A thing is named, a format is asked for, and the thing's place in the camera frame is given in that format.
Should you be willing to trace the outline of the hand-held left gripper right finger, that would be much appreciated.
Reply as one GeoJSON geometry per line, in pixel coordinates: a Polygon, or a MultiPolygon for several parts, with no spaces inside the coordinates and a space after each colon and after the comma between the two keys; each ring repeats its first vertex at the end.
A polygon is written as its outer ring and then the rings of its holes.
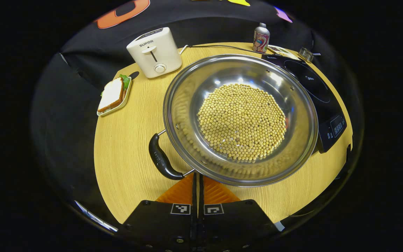
{"type": "Polygon", "coordinates": [[[208,178],[199,175],[199,251],[257,252],[279,235],[252,199],[208,204],[208,178]]]}

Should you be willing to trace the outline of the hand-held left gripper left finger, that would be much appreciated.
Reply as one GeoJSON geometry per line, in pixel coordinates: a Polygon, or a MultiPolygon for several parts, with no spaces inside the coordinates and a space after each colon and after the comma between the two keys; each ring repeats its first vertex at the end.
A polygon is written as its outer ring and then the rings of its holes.
{"type": "Polygon", "coordinates": [[[196,173],[182,190],[189,204],[142,200],[119,228],[119,238],[140,252],[192,252],[197,237],[196,173]]]}

